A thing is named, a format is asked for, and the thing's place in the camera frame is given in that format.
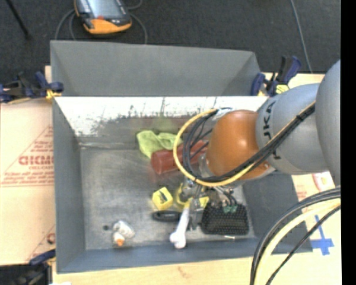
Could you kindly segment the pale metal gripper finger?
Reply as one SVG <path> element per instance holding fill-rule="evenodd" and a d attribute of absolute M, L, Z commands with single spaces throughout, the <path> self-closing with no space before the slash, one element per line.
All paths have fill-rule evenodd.
<path fill-rule="evenodd" d="M 202 216 L 203 216 L 203 211 L 204 211 L 204 206 L 201 203 L 201 200 L 197 200 L 197 205 L 196 205 L 196 224 L 199 225 L 202 221 Z"/>
<path fill-rule="evenodd" d="M 190 227 L 190 230 L 195 230 L 197 227 L 195 202 L 191 202 L 189 205 L 189 227 Z"/>

